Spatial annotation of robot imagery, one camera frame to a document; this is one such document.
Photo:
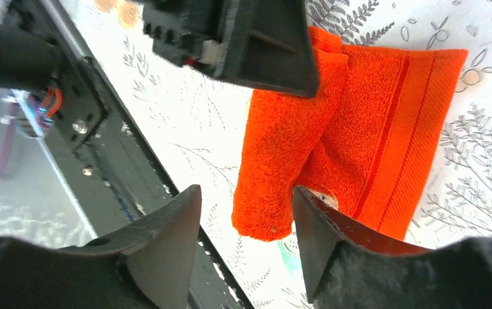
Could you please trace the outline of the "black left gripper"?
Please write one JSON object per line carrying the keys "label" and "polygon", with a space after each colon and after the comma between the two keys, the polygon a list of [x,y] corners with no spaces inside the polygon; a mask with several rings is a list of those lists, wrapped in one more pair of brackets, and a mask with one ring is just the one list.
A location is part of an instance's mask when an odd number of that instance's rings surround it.
{"label": "black left gripper", "polygon": [[153,54],[217,80],[312,98],[320,84],[302,0],[142,1]]}

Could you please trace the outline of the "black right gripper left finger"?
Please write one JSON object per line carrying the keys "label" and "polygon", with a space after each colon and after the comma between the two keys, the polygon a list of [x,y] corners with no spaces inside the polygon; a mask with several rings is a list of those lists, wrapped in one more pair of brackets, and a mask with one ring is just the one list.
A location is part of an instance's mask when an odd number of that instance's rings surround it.
{"label": "black right gripper left finger", "polygon": [[185,308],[201,203],[191,185],[82,247],[0,237],[0,308]]}

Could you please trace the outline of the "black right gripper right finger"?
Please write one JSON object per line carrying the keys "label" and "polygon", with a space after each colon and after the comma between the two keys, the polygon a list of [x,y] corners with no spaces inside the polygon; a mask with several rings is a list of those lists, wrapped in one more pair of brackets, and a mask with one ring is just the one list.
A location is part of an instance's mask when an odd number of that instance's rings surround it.
{"label": "black right gripper right finger", "polygon": [[305,187],[292,204],[315,308],[492,308],[492,237],[432,250],[380,234]]}

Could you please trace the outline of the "orange red towel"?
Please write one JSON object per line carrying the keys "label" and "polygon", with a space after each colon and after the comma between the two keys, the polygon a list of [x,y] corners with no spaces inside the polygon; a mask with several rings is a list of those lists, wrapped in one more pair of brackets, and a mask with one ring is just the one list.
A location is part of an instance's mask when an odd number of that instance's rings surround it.
{"label": "orange red towel", "polygon": [[302,185],[402,240],[468,52],[349,45],[316,27],[309,34],[318,94],[253,92],[232,224],[262,241],[290,235],[292,190]]}

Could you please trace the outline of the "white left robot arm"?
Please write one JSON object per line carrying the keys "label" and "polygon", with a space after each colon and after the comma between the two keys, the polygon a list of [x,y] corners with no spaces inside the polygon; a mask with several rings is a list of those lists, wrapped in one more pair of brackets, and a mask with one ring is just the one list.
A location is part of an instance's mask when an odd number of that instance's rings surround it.
{"label": "white left robot arm", "polygon": [[[92,89],[107,86],[94,58],[58,1],[34,1],[53,26],[53,41],[34,34],[39,23],[23,1],[12,1],[17,28],[0,24],[0,88],[47,88],[64,78],[64,60],[82,62]],[[175,66],[252,89],[314,97],[320,78],[303,1],[144,1],[143,33],[152,51]]]}

